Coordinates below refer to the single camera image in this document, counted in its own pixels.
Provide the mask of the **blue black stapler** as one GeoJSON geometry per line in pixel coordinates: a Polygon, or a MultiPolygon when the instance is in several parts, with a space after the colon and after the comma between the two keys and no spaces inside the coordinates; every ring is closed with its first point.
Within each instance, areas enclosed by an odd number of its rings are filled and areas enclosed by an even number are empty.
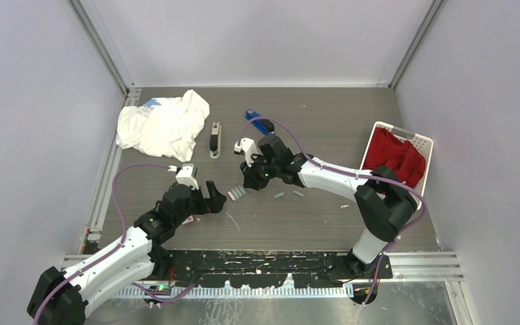
{"type": "Polygon", "coordinates": [[[252,122],[252,125],[255,126],[255,128],[260,131],[263,135],[268,135],[270,133],[274,133],[275,127],[274,124],[267,120],[267,119],[260,119],[261,115],[254,110],[247,110],[245,112],[245,119],[251,120],[254,118],[257,118],[257,120],[254,120],[252,122]]]}

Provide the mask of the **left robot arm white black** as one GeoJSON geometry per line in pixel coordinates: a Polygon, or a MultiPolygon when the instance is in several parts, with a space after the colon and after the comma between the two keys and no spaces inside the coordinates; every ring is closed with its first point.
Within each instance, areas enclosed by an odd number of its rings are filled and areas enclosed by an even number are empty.
{"type": "Polygon", "coordinates": [[[166,277],[171,262],[163,243],[188,217],[220,213],[227,200],[213,181],[206,186],[207,198],[200,190],[175,182],[124,236],[64,271],[45,270],[26,309],[34,324],[84,324],[121,289],[149,276],[166,277]]]}

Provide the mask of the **box of staples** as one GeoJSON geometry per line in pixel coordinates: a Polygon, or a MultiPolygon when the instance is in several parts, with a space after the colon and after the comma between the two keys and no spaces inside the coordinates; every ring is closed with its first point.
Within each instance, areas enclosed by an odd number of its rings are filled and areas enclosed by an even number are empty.
{"type": "Polygon", "coordinates": [[[236,187],[232,188],[227,192],[228,197],[232,201],[237,201],[240,198],[242,198],[246,194],[246,190],[243,187],[243,185],[237,185],[236,187]]]}

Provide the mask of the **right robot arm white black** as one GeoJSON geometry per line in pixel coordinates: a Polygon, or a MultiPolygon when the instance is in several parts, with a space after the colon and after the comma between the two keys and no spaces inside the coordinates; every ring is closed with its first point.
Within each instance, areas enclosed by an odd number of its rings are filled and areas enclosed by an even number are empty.
{"type": "Polygon", "coordinates": [[[418,208],[413,189],[401,183],[386,166],[358,170],[330,165],[304,152],[293,153],[274,134],[259,142],[239,139],[234,152],[244,157],[240,169],[247,189],[262,190],[271,179],[281,179],[289,185],[324,190],[356,203],[365,228],[348,252],[347,262],[357,278],[374,271],[378,256],[418,208]]]}

